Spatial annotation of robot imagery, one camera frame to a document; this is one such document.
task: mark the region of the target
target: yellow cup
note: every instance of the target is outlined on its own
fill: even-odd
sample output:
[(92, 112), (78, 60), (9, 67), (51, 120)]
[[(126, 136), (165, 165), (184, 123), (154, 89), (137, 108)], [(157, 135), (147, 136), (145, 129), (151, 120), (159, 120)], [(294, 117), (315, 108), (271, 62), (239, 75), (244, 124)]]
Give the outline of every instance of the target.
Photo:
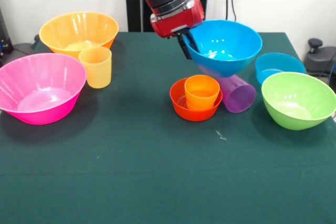
[(212, 77), (198, 74), (184, 84), (187, 108), (195, 111), (211, 109), (219, 95), (219, 83)]
[(87, 72), (87, 82), (95, 89), (105, 88), (112, 79), (112, 52), (106, 47), (93, 47), (79, 53), (79, 61)]

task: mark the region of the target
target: red bowl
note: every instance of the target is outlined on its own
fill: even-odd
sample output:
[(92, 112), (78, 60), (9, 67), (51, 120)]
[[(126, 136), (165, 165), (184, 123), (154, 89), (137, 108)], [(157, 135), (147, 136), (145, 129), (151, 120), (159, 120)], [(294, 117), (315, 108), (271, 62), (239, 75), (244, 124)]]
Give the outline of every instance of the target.
[(223, 93), (220, 90), (215, 105), (205, 111), (194, 111), (189, 110), (186, 107), (186, 98), (184, 92), (184, 83), (187, 78), (181, 79), (175, 82), (170, 88), (170, 98), (173, 102), (175, 112), (185, 120), (192, 122), (201, 122), (211, 118), (217, 111), (218, 106), (220, 105), (223, 99)]

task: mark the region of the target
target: blue bowl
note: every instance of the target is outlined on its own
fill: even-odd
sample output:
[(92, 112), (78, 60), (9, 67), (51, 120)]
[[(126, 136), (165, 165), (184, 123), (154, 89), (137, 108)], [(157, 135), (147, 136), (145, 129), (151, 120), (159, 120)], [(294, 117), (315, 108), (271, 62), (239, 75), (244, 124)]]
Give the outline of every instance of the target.
[(198, 67), (215, 78), (230, 77), (246, 68), (262, 48), (257, 32), (237, 22), (206, 20), (190, 30), (199, 52), (184, 36), (187, 49)]
[(306, 73), (303, 63), (290, 56), (271, 52), (258, 57), (255, 63), (257, 80), (262, 84), (272, 74), (280, 72)]

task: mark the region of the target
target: red robot arm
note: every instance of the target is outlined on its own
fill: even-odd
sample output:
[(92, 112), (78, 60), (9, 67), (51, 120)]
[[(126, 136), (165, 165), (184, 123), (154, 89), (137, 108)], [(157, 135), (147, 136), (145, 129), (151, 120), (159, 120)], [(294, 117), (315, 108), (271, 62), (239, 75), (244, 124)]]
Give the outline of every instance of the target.
[[(151, 8), (151, 24), (154, 31), (162, 38), (178, 37), (180, 44), (182, 34), (199, 25), (204, 20), (204, 10), (200, 0), (145, 0)], [(181, 45), (187, 58), (187, 51)]]

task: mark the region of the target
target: pink bowl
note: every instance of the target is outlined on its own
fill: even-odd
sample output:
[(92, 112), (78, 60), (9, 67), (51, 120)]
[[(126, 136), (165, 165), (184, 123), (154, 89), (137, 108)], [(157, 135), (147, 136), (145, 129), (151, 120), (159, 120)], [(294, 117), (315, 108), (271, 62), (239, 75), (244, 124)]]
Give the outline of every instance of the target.
[(0, 110), (28, 124), (49, 124), (70, 113), (86, 82), (84, 66), (61, 54), (35, 54), (0, 68)]

